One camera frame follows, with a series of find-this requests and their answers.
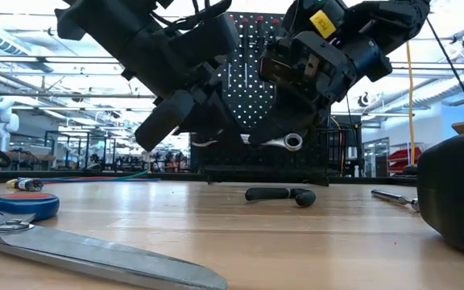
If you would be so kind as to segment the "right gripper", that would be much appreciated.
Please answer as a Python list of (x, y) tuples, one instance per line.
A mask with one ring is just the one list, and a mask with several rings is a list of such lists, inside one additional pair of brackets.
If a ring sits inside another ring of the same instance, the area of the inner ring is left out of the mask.
[(328, 107), (340, 102), (356, 81), (356, 68), (347, 55), (311, 31), (292, 39), (292, 62), (300, 90), (317, 104), (287, 90), (276, 90), (267, 116), (250, 134), (251, 144), (327, 125)]

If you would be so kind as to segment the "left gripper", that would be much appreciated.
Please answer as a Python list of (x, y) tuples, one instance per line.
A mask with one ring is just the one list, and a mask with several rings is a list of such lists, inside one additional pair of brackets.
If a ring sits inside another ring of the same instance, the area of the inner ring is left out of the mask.
[(137, 144), (152, 151), (175, 132), (192, 133), (197, 143), (243, 145), (241, 127), (223, 100), (222, 86), (215, 72), (205, 70), (196, 82), (175, 89), (137, 128)]

